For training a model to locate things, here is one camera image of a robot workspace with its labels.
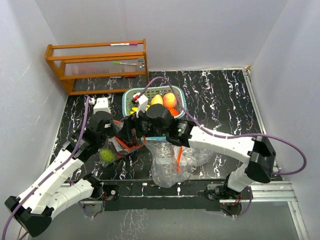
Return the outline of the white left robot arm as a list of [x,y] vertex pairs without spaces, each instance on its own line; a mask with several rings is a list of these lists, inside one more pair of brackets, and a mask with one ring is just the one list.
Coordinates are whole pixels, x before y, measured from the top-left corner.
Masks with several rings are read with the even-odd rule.
[[41,235],[52,220],[73,204],[103,195],[102,182],[87,174],[63,191],[58,191],[70,175],[102,148],[116,132],[113,116],[98,111],[90,118],[85,130],[76,131],[59,151],[55,160],[27,190],[9,196],[4,202],[15,219],[32,237]]

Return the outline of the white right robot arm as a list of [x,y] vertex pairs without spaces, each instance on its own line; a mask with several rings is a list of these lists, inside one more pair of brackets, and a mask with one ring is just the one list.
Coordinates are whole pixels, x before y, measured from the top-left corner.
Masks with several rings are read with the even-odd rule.
[[165,136],[175,146],[205,149],[242,162],[219,188],[230,199],[254,182],[267,184],[271,181],[276,152],[264,135],[247,137],[216,132],[193,121],[174,118],[161,104],[126,116],[116,136],[131,145],[134,138],[146,135]]

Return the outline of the clear zip top bag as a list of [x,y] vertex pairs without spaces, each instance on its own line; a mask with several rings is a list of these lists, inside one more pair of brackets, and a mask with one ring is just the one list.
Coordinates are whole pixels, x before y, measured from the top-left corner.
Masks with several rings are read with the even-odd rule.
[[[118,120],[113,120],[116,126],[116,130],[119,131],[123,127],[123,122]],[[143,136],[141,138],[137,138],[136,131],[132,130],[133,133],[133,143],[127,143],[124,140],[121,140],[120,138],[114,136],[112,138],[109,138],[106,140],[104,146],[99,149],[98,153],[101,149],[111,149],[115,154],[115,159],[113,162],[121,159],[122,157],[125,157],[129,154],[132,154],[133,152],[137,151],[139,148],[143,147],[146,144],[146,137]],[[107,166],[113,162],[107,163],[101,160],[101,163],[104,166]]]

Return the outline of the green custard apple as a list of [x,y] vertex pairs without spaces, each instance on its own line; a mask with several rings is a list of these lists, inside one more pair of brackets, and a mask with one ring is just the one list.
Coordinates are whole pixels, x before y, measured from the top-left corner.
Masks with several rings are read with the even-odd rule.
[[114,152],[108,148],[102,148],[99,151],[99,155],[101,160],[104,161],[105,163],[112,163],[116,158],[116,155],[114,154]]

